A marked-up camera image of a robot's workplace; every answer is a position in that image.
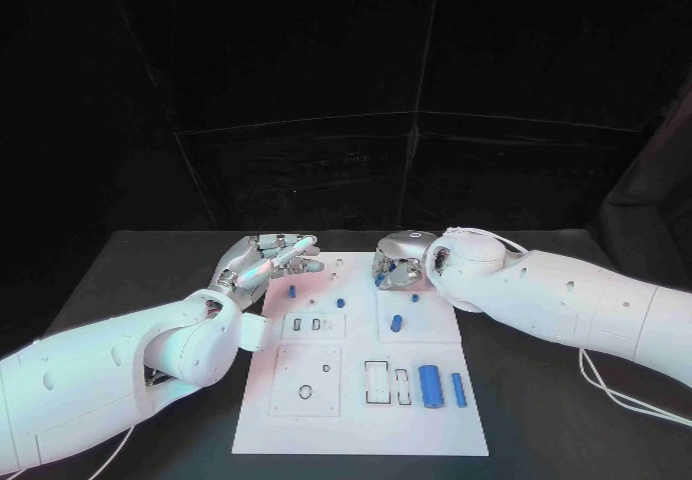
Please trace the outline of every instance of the table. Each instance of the table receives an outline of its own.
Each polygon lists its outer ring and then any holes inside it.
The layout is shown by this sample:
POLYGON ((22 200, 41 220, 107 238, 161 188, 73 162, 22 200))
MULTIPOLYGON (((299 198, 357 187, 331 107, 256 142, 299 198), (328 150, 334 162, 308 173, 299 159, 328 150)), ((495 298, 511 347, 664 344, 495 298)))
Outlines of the table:
MULTIPOLYGON (((117 232, 47 334, 153 307, 207 287, 235 241, 257 232, 117 232)), ((374 251, 390 232, 315 233, 326 251, 374 251)), ((530 249, 612 268, 583 230, 499 232, 530 249)), ((260 313, 261 302, 251 307, 260 313)), ((140 424, 100 479, 681 478, 692 472, 692 430, 620 408, 581 377, 577 350, 483 314, 457 311, 491 456, 231 455, 251 354, 217 385, 140 424)), ((630 362, 593 355, 606 381, 692 416, 692 392, 630 362)), ((417 432, 434 435, 434 432, 417 432)), ((87 479, 122 436, 21 478, 87 479)))

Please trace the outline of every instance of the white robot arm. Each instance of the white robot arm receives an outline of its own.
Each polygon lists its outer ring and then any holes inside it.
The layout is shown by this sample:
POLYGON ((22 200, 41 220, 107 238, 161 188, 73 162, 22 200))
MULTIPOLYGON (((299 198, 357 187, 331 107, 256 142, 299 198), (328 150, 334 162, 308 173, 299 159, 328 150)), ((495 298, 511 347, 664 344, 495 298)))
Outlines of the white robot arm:
POLYGON ((208 289, 68 330, 0 361, 0 474, 84 451, 218 382, 270 320, 243 313, 270 277, 321 271, 315 236, 246 237, 208 289), (159 372, 146 378, 145 366, 159 372))
POLYGON ((375 283, 398 288, 423 271, 462 310, 544 340, 618 355, 692 387, 692 295, 504 239, 515 253, 498 238, 465 228, 440 238, 390 235, 378 245, 375 283))

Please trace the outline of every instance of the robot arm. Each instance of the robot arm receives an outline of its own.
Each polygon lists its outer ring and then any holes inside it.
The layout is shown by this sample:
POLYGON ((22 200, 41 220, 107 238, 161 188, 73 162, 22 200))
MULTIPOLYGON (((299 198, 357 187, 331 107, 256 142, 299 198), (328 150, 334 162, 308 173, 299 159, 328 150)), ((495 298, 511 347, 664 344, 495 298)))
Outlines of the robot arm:
POLYGON ((270 320, 243 313, 270 277, 321 271, 313 236, 246 237, 208 289, 38 340, 0 361, 0 474, 84 451, 217 383, 270 320), (145 378, 145 366, 166 374, 145 378))
MULTIPOLYGON (((515 253, 479 232, 449 229, 416 258, 440 296, 530 335, 618 355, 692 387, 692 295, 571 257, 515 253)), ((393 236, 378 245, 385 257, 391 242, 393 236)), ((375 278, 388 276, 384 270, 375 278)))

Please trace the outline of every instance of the white cable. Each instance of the white cable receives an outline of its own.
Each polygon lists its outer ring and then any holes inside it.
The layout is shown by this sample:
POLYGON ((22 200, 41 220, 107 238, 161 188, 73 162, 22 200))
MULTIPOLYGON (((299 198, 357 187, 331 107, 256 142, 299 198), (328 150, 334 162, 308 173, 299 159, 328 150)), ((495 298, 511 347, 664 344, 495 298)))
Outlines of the white cable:
POLYGON ((120 449, 123 448, 123 446, 126 445, 126 442, 127 442, 127 439, 130 438, 130 434, 133 433, 133 430, 135 430, 135 426, 130 427, 130 430, 127 431, 127 435, 126 435, 126 438, 123 439, 123 441, 120 442, 120 445, 119 445, 119 448, 116 449, 116 451, 113 452, 113 455, 111 457, 109 458, 109 460, 106 461, 104 465, 101 466, 101 468, 97 470, 97 473, 94 473, 94 475, 90 477, 90 480, 94 480, 99 476, 99 474, 104 471, 104 468, 109 466, 109 464, 111 463, 111 460, 116 458, 116 455, 119 454, 120 452, 120 449))
POLYGON ((481 228, 462 228, 462 230, 469 233, 476 233, 479 235, 486 235, 488 237, 494 237, 498 240, 504 241, 508 245, 515 247, 521 253, 528 252, 528 250, 518 243, 515 243, 512 240, 508 240, 505 237, 501 237, 498 234, 495 234, 494 232, 489 232, 488 230, 482 230, 481 228))
POLYGON ((671 420, 672 422, 681 423, 682 425, 687 425, 688 427, 692 427, 692 420, 681 417, 680 415, 675 415, 671 412, 667 412, 661 408, 658 408, 654 405, 649 405, 648 403, 645 403, 642 400, 638 400, 636 398, 629 397, 628 395, 622 394, 620 392, 616 392, 615 390, 612 390, 609 388, 609 386, 606 385, 606 382, 603 381, 603 378, 602 378, 602 375, 600 375, 599 370, 596 368, 594 362, 592 361, 592 357, 589 356, 589 353, 586 352, 586 350, 583 348, 580 348, 580 370, 581 370, 581 374, 584 375, 584 378, 587 379, 589 383, 592 383, 592 385, 599 387, 606 392, 606 395, 609 395, 610 399, 623 408, 626 408, 628 410, 632 410, 635 412, 643 413, 645 415, 652 415, 654 417, 659 417, 659 418, 664 418, 665 420, 671 420), (599 379, 599 383, 596 383, 589 378, 587 372, 584 371, 584 361, 583 361, 584 358, 587 359, 592 370, 594 371, 594 375, 596 375, 596 378, 599 379), (638 408, 638 407, 633 407, 632 405, 628 405, 626 403, 623 403, 616 398, 616 395, 620 398, 623 398, 625 400, 628 400, 629 402, 636 403, 638 405, 642 405, 649 410, 645 410, 643 408, 638 408))
POLYGON ((26 472, 26 469, 21 470, 12 477, 6 478, 5 480, 12 480, 13 478, 18 478, 25 472, 26 472))

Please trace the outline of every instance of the blue battery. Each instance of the blue battery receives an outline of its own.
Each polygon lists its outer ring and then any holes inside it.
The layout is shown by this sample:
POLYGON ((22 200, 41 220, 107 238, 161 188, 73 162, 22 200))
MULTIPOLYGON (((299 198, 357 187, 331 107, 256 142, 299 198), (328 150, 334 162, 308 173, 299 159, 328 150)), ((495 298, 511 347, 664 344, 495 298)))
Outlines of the blue battery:
POLYGON ((462 385, 462 375, 459 373, 452 374, 452 383, 455 384, 455 393, 457 395, 457 405, 460 407, 466 407, 465 386, 462 385))
POLYGON ((423 405, 426 408, 445 407, 443 385, 440 383, 440 371, 436 365, 419 367, 421 376, 423 405))
POLYGON ((401 330, 401 322, 403 322, 401 315, 396 315, 393 319, 393 332, 398 332, 401 330))

